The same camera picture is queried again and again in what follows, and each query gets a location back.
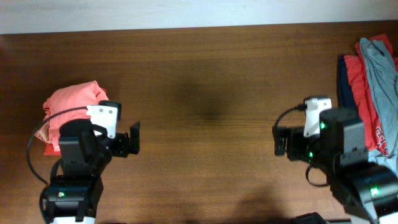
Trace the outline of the coral pink t-shirt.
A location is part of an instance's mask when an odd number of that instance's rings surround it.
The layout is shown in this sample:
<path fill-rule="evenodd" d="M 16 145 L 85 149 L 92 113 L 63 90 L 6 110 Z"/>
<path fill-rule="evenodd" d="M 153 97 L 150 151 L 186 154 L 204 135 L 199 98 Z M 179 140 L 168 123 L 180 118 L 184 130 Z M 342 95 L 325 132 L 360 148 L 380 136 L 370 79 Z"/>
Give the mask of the coral pink t-shirt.
<path fill-rule="evenodd" d="M 71 108 L 97 105 L 100 101 L 107 100 L 106 90 L 101 88 L 97 81 L 68 86 L 55 91 L 50 98 L 43 103 L 45 118 Z M 35 133 L 35 136 L 45 144 L 51 144 L 55 150 L 60 150 L 58 140 L 59 129 L 64 123 L 74 119 L 89 119 L 83 109 L 67 112 L 47 121 Z"/>

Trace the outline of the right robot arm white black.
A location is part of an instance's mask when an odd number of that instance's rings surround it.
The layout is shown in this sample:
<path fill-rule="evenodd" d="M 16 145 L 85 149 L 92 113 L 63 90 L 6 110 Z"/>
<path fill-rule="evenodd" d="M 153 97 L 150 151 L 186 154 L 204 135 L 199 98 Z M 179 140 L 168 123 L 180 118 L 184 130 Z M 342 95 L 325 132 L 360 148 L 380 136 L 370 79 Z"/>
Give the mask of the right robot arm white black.
<path fill-rule="evenodd" d="M 320 169 L 326 187 L 351 215 L 352 223 L 397 223 L 397 176 L 369 162 L 364 124 L 350 108 L 331 108 L 318 117 L 320 132 L 305 137 L 303 127 L 273 126 L 274 154 Z"/>

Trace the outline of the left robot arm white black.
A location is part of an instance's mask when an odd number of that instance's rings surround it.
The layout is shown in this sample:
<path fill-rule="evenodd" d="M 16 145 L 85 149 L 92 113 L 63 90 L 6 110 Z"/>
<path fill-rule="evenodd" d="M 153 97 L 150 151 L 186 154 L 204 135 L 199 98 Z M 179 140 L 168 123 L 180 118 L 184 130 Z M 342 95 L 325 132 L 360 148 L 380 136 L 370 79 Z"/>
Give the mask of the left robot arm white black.
<path fill-rule="evenodd" d="M 50 183 L 40 194 L 45 223 L 94 223 L 103 192 L 101 174 L 113 157 L 140 151 L 140 122 L 129 133 L 107 136 L 106 128 L 75 119 L 60 128 L 62 158 L 52 167 Z"/>

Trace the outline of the dark navy shirt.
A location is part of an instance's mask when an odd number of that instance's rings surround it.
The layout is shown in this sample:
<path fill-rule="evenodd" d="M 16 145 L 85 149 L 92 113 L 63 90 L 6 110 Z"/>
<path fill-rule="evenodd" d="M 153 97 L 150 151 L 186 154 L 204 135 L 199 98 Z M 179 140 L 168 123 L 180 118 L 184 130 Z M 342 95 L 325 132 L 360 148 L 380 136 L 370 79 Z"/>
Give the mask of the dark navy shirt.
<path fill-rule="evenodd" d="M 340 55 L 338 57 L 337 62 L 338 64 L 337 64 L 336 85 L 337 85 L 338 106 L 351 108 L 355 111 L 358 111 L 353 93 L 351 91 L 351 87 L 349 85 L 347 66 L 344 60 L 344 56 Z"/>

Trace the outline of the folded orange red printed shirt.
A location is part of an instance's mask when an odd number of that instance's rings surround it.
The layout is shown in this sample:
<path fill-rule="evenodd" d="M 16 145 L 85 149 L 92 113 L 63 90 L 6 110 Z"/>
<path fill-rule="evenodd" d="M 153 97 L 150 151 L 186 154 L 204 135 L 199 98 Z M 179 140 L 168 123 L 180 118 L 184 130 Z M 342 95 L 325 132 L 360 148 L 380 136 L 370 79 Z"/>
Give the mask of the folded orange red printed shirt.
<path fill-rule="evenodd" d="M 45 156 L 60 156 L 60 150 L 55 150 L 51 144 L 45 144 L 44 147 L 44 155 Z"/>

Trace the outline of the light blue grey shirt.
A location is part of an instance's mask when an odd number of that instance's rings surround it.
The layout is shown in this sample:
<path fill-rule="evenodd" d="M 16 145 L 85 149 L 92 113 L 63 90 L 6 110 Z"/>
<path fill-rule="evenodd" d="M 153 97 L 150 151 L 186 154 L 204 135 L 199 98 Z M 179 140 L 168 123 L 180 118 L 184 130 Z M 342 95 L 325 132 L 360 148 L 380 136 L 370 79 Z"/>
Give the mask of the light blue grey shirt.
<path fill-rule="evenodd" d="M 372 150 L 368 154 L 368 161 L 386 166 L 397 175 L 397 151 L 394 151 L 390 156 L 385 156 L 380 151 Z"/>

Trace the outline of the red t-shirt in pile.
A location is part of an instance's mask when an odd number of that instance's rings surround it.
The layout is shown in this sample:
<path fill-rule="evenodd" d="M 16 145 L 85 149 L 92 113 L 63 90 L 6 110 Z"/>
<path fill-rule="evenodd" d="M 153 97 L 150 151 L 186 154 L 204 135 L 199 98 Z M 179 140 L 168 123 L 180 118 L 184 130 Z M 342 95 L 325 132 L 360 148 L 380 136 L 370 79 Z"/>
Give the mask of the red t-shirt in pile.
<path fill-rule="evenodd" d="M 381 34 L 369 40 L 381 40 L 388 51 L 393 54 L 393 48 L 387 35 Z M 344 60 L 347 66 L 348 81 L 354 96 L 359 116 L 364 122 L 366 147 L 372 151 L 380 151 L 385 156 L 390 156 L 397 151 L 397 144 L 394 147 L 387 142 L 381 120 L 374 107 L 374 101 L 369 87 L 366 74 L 366 64 L 360 50 L 360 40 L 355 43 L 356 55 L 345 55 Z M 397 58 L 393 57 L 397 70 Z"/>

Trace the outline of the grey t-shirt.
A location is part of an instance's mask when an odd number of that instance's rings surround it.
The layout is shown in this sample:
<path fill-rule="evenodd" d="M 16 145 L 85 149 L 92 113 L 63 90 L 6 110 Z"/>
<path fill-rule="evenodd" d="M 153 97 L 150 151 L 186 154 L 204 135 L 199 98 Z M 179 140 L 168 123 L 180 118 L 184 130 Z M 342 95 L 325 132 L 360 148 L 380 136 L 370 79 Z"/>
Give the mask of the grey t-shirt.
<path fill-rule="evenodd" d="M 397 144 L 397 70 L 391 53 L 381 40 L 360 39 L 360 50 L 374 107 L 387 142 Z"/>

